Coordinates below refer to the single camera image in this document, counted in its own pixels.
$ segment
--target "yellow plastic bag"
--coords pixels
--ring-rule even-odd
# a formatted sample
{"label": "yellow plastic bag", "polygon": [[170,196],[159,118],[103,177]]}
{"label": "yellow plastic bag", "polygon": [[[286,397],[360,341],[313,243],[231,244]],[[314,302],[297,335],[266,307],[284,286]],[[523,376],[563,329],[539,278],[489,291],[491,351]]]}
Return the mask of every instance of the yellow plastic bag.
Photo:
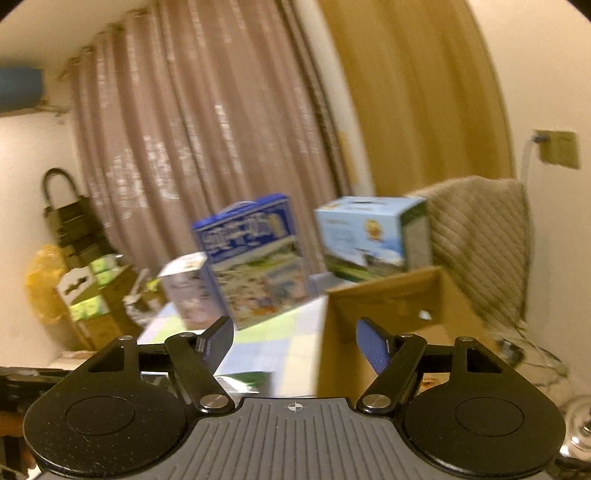
{"label": "yellow plastic bag", "polygon": [[55,245],[43,246],[27,268],[25,289],[31,308],[49,335],[69,350],[89,349],[79,330],[72,324],[68,309],[56,286],[68,268]]}

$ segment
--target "light blue box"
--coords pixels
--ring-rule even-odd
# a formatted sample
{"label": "light blue box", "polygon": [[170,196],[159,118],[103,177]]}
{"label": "light blue box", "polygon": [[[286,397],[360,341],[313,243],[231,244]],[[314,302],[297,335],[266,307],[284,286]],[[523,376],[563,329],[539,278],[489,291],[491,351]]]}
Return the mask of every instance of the light blue box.
{"label": "light blue box", "polygon": [[418,197],[341,197],[315,211],[331,272],[352,281],[433,264],[427,204]]}

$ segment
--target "bag handle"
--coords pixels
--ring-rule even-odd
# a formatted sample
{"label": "bag handle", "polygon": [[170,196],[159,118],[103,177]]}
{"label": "bag handle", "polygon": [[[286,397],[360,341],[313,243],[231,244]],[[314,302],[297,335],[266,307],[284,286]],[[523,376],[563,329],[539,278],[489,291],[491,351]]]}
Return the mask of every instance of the bag handle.
{"label": "bag handle", "polygon": [[76,198],[81,198],[81,195],[78,192],[78,188],[76,187],[76,184],[74,182],[74,179],[66,170],[57,167],[50,168],[45,172],[45,175],[43,175],[41,188],[43,190],[43,196],[45,197],[45,201],[52,209],[54,209],[55,207],[53,206],[53,202],[51,201],[51,197],[49,195],[49,180],[56,175],[61,175],[62,177],[65,177],[68,183],[70,184],[70,188],[74,192],[74,195],[76,195]]}

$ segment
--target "circular suction pad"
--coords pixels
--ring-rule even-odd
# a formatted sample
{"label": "circular suction pad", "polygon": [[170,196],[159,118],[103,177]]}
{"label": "circular suction pad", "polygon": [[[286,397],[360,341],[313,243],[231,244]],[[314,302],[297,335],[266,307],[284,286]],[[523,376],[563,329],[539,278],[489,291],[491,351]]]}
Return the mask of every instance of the circular suction pad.
{"label": "circular suction pad", "polygon": [[482,478],[522,478],[553,460],[564,424],[551,403],[519,388],[479,395],[465,387],[448,382],[410,402],[403,429],[415,450],[447,471]]}
{"label": "circular suction pad", "polygon": [[185,427],[178,399],[142,381],[111,395],[49,392],[25,419],[27,443],[44,468],[86,478],[121,476],[150,465],[178,444]]}

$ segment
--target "grey ribbed plate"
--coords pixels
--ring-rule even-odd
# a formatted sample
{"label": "grey ribbed plate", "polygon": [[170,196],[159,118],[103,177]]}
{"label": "grey ribbed plate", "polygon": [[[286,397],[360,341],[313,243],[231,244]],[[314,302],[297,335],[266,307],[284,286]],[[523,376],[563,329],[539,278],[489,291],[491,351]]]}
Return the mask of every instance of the grey ribbed plate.
{"label": "grey ribbed plate", "polygon": [[[47,473],[44,480],[58,478]],[[344,398],[246,398],[206,418],[184,445],[130,480],[449,480],[417,457],[386,419]],[[539,473],[535,480],[549,480]]]}

